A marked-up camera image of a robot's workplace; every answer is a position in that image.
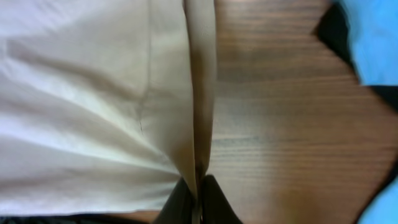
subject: blue cloth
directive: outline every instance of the blue cloth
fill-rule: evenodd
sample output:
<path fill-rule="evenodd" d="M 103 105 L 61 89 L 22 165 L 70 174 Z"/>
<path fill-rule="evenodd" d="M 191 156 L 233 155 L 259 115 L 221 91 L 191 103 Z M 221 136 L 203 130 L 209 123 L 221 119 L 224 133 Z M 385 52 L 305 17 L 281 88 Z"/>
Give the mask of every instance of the blue cloth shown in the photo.
<path fill-rule="evenodd" d="M 340 0 L 363 85 L 398 85 L 398 0 Z"/>
<path fill-rule="evenodd" d="M 365 210 L 358 224 L 398 223 L 398 178 L 381 192 Z"/>

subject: wooden surface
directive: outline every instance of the wooden surface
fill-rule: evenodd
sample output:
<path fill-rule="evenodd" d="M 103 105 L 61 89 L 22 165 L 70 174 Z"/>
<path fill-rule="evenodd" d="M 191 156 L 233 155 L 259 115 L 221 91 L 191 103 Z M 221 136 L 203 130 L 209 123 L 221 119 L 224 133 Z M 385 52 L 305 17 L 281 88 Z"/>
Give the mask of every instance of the wooden surface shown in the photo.
<path fill-rule="evenodd" d="M 327 8 L 216 0 L 209 173 L 244 223 L 353 223 L 394 160 L 398 116 L 312 35 Z"/>

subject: wooden table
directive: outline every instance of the wooden table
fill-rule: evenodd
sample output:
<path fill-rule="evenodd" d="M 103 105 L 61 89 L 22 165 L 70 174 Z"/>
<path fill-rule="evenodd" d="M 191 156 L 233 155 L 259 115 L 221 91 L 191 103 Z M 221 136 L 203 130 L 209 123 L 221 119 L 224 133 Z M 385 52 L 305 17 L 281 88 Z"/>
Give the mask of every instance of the wooden table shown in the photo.
<path fill-rule="evenodd" d="M 394 160 L 398 116 L 312 34 L 326 2 L 216 0 L 209 173 L 244 223 L 353 223 Z"/>

